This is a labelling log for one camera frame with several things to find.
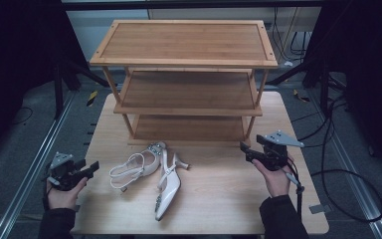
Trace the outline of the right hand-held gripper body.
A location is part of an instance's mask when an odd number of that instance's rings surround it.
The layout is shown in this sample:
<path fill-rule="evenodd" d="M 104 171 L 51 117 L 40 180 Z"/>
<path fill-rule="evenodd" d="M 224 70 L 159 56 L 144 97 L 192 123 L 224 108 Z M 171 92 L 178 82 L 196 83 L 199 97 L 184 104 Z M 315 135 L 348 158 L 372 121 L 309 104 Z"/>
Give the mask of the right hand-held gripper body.
<path fill-rule="evenodd" d="M 304 143 L 277 130 L 270 134 L 257 135 L 257 143 L 263 147 L 263 152 L 257 160 L 268 170 L 276 171 L 287 165 L 289 146 L 304 147 Z"/>

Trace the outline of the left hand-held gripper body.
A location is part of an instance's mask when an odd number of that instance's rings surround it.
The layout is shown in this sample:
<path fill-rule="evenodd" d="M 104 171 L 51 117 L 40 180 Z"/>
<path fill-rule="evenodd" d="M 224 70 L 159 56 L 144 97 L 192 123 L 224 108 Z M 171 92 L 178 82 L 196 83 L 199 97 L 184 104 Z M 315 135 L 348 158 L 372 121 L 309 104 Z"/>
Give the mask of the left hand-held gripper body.
<path fill-rule="evenodd" d="M 81 167 L 75 167 L 72 154 L 57 152 L 49 166 L 48 180 L 61 191 L 73 189 L 82 178 Z"/>

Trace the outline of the white strappy high-heel shoe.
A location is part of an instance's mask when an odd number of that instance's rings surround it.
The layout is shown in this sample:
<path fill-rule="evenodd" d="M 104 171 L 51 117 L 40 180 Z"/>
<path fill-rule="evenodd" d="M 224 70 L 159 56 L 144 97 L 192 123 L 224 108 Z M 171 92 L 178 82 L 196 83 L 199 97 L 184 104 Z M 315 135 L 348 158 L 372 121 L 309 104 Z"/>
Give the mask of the white strappy high-heel shoe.
<path fill-rule="evenodd" d="M 183 169 L 188 169 L 189 164 L 182 161 L 178 154 L 175 153 L 173 155 L 172 164 L 168 165 L 167 150 L 163 149 L 161 166 L 162 173 L 157 184 L 157 188 L 160 190 L 160 193 L 157 196 L 155 203 L 156 221 L 160 221 L 163 218 L 181 186 L 181 179 L 177 174 L 176 168 L 180 167 Z"/>
<path fill-rule="evenodd" d="M 154 173 L 166 155 L 166 144 L 162 141 L 150 144 L 142 152 L 133 153 L 126 162 L 109 171 L 110 186 L 124 192 L 139 178 Z"/>

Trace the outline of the three-tier wooden shoe rack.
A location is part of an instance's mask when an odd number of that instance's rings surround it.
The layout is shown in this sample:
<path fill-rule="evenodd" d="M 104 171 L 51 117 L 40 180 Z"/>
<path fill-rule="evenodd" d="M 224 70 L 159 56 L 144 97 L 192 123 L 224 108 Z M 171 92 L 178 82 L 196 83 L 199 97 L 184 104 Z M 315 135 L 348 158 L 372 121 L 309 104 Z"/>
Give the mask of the three-tier wooden shoe rack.
<path fill-rule="evenodd" d="M 236 146 L 262 115 L 265 80 L 277 67 L 263 21 L 116 20 L 91 58 L 112 87 L 131 144 Z"/>

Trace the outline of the person's left hand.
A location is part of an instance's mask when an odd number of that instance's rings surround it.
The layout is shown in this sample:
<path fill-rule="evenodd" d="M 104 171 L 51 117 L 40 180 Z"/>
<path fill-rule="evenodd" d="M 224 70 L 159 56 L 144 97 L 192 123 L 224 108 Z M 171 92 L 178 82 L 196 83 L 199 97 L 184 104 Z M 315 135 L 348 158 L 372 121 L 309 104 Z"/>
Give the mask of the person's left hand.
<path fill-rule="evenodd" d="M 50 209 L 68 208 L 75 210 L 80 192 L 86 187 L 88 178 L 84 177 L 69 191 L 55 189 L 50 181 L 47 181 L 47 199 Z"/>

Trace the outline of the person's right hand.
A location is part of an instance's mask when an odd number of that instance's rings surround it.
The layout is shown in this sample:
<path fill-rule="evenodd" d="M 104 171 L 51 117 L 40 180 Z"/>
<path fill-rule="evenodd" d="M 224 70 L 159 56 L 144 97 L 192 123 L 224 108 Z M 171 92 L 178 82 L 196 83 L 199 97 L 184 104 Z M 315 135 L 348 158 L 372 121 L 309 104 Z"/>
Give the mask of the person's right hand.
<path fill-rule="evenodd" d="M 287 166 L 276 171 L 270 171 L 256 159 L 252 160 L 252 164 L 264 177 L 267 190 L 271 197 L 288 195 L 290 180 L 287 174 L 291 173 L 291 171 Z"/>

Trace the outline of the grey tape patch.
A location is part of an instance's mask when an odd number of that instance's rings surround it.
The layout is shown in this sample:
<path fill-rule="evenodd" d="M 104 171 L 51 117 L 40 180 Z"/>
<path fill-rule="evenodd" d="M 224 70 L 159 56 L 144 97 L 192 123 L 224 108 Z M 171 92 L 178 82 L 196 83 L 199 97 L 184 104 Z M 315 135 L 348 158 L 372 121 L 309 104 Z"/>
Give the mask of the grey tape patch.
<path fill-rule="evenodd" d="M 332 208 L 328 204 L 317 204 L 317 205 L 310 205 L 309 210 L 312 214 L 317 214 L 317 213 L 328 213 L 332 210 Z"/>

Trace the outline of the black metal stand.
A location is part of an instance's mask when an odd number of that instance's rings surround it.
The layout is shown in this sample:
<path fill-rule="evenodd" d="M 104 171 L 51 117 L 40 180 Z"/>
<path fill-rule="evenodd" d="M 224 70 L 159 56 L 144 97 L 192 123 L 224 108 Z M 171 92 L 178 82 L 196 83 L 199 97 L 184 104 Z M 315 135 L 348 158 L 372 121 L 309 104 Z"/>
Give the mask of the black metal stand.
<path fill-rule="evenodd" d="M 298 66 L 290 69 L 277 78 L 268 81 L 267 85 L 279 85 L 299 72 L 305 72 L 302 84 L 305 88 L 313 88 L 317 82 L 320 82 L 319 106 L 323 114 L 328 117 L 328 80 L 329 80 L 329 61 L 326 57 L 309 57 Z"/>
<path fill-rule="evenodd" d="M 82 67 L 69 60 L 58 61 L 53 68 L 56 102 L 55 119 L 58 119 L 62 115 L 64 109 L 63 83 L 66 83 L 70 91 L 76 91 L 81 86 L 77 74 L 84 75 L 103 87 L 108 86 L 106 80 L 92 73 L 88 67 Z"/>

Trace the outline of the dark curtain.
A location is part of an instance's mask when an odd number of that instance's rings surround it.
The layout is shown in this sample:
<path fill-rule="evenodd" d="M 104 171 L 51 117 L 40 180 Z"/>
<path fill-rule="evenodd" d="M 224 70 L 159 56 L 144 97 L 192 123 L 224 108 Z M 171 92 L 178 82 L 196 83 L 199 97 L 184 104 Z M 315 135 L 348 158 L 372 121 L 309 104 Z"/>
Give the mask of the dark curtain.
<path fill-rule="evenodd" d="M 307 57 L 346 76 L 346 97 L 382 157 L 382 0 L 327 0 Z"/>
<path fill-rule="evenodd" d="M 88 66 L 62 0 L 0 0 L 0 139 L 62 59 Z"/>

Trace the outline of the metal floor rail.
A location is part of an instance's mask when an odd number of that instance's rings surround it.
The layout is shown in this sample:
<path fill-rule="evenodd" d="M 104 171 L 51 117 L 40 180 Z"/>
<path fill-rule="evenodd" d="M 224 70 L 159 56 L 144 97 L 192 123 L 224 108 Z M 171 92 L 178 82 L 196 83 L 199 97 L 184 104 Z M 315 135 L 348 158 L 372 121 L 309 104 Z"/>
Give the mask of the metal floor rail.
<path fill-rule="evenodd" d="M 7 207 L 5 213 L 0 217 L 0 239 L 7 239 L 15 225 L 77 94 L 77 92 L 68 92 L 67 98 L 63 101 L 63 109 L 61 110 L 60 115 L 53 120 L 45 139 L 16 191 L 15 196 Z"/>
<path fill-rule="evenodd" d="M 357 173 L 347 151 L 344 149 L 338 134 L 335 132 L 333 124 L 333 110 L 334 105 L 339 102 L 339 99 L 328 100 L 329 116 L 326 117 L 320 109 L 319 97 L 320 95 L 314 90 L 308 91 L 308 96 L 313 100 L 313 105 L 319 113 L 320 119 L 326 125 L 325 135 L 321 144 L 321 164 L 319 175 L 325 195 L 331 204 L 336 209 L 351 218 L 352 220 L 368 224 L 376 239 L 382 239 L 382 197 L 379 195 L 377 189 L 364 177 Z M 341 168 L 325 169 L 325 151 L 327 145 L 330 144 L 337 155 L 337 160 L 341 164 Z M 348 211 L 342 209 L 330 196 L 326 184 L 326 173 L 343 173 L 346 177 L 349 186 L 354 193 L 354 196 L 363 213 L 362 217 L 357 217 L 350 214 Z"/>

